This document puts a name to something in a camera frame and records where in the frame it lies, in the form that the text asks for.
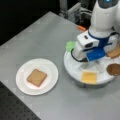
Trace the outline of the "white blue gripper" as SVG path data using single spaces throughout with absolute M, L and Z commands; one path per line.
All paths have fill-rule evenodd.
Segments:
M 109 45 L 109 37 L 99 38 L 85 31 L 77 36 L 71 56 L 77 62 L 90 62 L 105 56 L 105 47 Z

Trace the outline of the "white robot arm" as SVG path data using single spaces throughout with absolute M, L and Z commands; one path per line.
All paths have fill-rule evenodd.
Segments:
M 77 36 L 71 56 L 78 62 L 100 59 L 117 45 L 118 32 L 114 30 L 120 22 L 120 0 L 97 0 L 91 16 L 91 25 Z

